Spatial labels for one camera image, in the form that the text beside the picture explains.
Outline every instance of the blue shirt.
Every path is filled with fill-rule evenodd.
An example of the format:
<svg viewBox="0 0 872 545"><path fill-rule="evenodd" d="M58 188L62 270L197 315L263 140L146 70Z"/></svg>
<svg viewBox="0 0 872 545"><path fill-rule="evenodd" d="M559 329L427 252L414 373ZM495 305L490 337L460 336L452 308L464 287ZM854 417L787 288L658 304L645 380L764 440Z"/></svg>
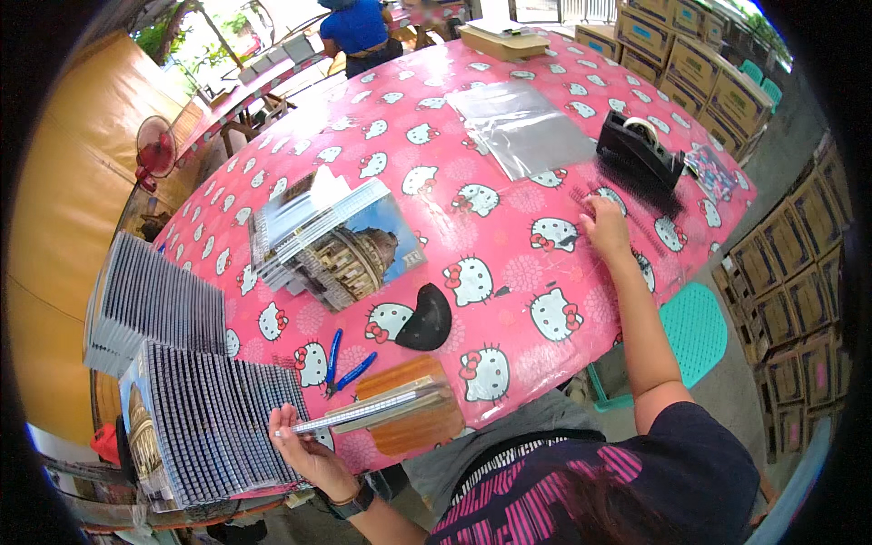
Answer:
<svg viewBox="0 0 872 545"><path fill-rule="evenodd" d="M347 10L334 11L321 23L321 38L333 40L345 53L357 53L387 39L378 0L358 0Z"/></svg>

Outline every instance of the person in blue shirt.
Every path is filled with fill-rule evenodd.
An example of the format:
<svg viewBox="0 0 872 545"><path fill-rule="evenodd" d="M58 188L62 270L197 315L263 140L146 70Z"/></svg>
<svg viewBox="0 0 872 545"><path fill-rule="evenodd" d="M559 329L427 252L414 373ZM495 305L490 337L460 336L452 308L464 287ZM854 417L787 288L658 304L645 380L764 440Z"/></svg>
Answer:
<svg viewBox="0 0 872 545"><path fill-rule="evenodd" d="M391 20L378 0L318 0L332 13L321 23L324 53L334 58L345 52L345 75L386 63L403 54L403 45L388 36L385 23Z"/></svg>

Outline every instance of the pliers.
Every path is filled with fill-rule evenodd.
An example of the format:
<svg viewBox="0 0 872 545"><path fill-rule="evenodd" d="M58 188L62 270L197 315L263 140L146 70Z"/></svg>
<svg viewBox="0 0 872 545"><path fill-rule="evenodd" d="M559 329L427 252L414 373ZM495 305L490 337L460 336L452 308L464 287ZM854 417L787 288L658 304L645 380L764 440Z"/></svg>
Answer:
<svg viewBox="0 0 872 545"><path fill-rule="evenodd" d="M364 374L364 371L369 369L372 362L375 361L377 352L373 352L357 367L348 372L344 377L339 379L339 382L336 382L336 359L339 354L339 340L342 338L342 330L339 329L336 331L336 335L333 336L333 344L330 346L330 357L327 359L327 389L324 391L324 396L327 399L332 398L336 395L336 392L342 391L348 384L350 384L355 378Z"/></svg>

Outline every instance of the plastic chair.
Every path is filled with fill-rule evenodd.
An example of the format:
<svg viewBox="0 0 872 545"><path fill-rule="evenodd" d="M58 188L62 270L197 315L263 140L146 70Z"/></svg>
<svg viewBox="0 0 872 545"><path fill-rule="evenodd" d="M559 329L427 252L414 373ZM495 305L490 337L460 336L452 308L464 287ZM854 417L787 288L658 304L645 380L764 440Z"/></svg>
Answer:
<svg viewBox="0 0 872 545"><path fill-rule="evenodd" d="M763 81L763 71L747 58L742 61L742 66L739 67L739 72L747 74L757 85L760 85L760 82Z"/></svg>
<svg viewBox="0 0 872 545"><path fill-rule="evenodd" d="M763 80L763 84L760 85L760 88L764 93L769 95L769 98L773 101L772 113L775 114L775 108L778 107L778 103L781 102L781 89L769 78Z"/></svg>
<svg viewBox="0 0 872 545"><path fill-rule="evenodd" d="M660 320L678 360L681 381L690 389L718 364L726 351L726 322L718 300L706 286L688 283L660 308ZM597 411L633 406L629 393L609 399L594 364L588 365L587 370L598 397L594 403Z"/></svg>

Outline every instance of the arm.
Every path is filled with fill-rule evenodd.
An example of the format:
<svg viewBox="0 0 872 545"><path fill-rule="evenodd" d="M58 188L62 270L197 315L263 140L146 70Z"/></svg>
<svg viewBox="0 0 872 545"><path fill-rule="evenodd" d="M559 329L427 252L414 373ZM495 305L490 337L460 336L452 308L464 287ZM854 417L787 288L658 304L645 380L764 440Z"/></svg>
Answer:
<svg viewBox="0 0 872 545"><path fill-rule="evenodd" d="M282 454L284 461L298 473L320 488L330 500L348 503L360 485L345 462L326 446L312 437L300 439L290 430L296 423L296 409L284 404L269 415L269 440ZM363 513L349 517L348 521L371 543L423 543L427 531L384 503L377 497Z"/></svg>
<svg viewBox="0 0 872 545"><path fill-rule="evenodd" d="M635 406L636 430L645 434L663 409L677 401L693 401L681 382L657 307L630 251L630 236L621 209L604 197L590 197L596 222L582 214L591 243L606 263L617 291L623 351Z"/></svg>

